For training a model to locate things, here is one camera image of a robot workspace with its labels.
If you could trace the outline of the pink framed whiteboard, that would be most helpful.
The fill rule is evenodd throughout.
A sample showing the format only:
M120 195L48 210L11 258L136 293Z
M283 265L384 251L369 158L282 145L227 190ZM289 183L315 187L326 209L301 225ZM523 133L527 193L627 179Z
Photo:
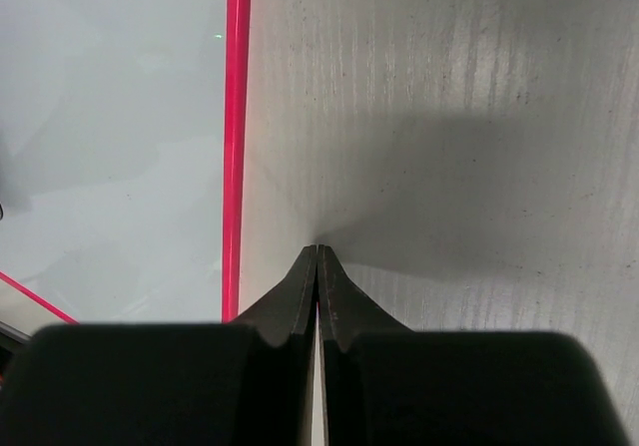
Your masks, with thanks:
M1 321L237 309L250 0L1 0Z

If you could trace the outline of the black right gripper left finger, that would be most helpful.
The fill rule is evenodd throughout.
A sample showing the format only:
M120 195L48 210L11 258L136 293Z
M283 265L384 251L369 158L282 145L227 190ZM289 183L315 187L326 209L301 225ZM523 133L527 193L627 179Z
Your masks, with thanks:
M11 362L5 445L301 445L318 251L228 323L58 325Z

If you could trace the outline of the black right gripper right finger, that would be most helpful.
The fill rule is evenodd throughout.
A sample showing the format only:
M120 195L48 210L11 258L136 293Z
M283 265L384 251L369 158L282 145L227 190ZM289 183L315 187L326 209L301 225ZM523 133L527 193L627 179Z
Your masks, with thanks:
M414 331L318 249L331 445L625 445L599 370L550 331Z

